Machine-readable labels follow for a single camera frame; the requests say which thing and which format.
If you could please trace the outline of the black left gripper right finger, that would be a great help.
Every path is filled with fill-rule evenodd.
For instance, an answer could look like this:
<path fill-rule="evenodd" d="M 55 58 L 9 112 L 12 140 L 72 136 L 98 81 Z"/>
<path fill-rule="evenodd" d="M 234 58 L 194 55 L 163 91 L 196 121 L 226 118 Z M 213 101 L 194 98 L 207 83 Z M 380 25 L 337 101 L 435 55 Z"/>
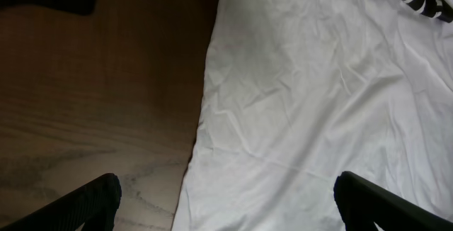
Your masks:
<path fill-rule="evenodd" d="M 347 231 L 452 231 L 452 223 L 386 189 L 344 171 L 333 187 L 334 199 Z"/>

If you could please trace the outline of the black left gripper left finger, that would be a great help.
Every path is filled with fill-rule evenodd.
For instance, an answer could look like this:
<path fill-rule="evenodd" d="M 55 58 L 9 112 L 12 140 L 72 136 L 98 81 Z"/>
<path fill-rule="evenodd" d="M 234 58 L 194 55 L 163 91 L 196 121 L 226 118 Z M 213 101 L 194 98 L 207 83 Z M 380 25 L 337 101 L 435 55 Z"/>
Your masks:
<path fill-rule="evenodd" d="M 121 196 L 118 177 L 107 173 L 1 231 L 112 231 Z"/>

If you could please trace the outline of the white printed t-shirt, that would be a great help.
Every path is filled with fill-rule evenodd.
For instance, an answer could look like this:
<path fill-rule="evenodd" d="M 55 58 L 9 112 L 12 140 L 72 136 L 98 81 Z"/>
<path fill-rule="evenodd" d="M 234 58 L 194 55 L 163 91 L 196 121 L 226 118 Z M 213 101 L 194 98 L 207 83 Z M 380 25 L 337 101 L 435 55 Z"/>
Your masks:
<path fill-rule="evenodd" d="M 352 171 L 452 219 L 452 25 L 400 0 L 219 0 L 174 230 L 342 230 Z"/>

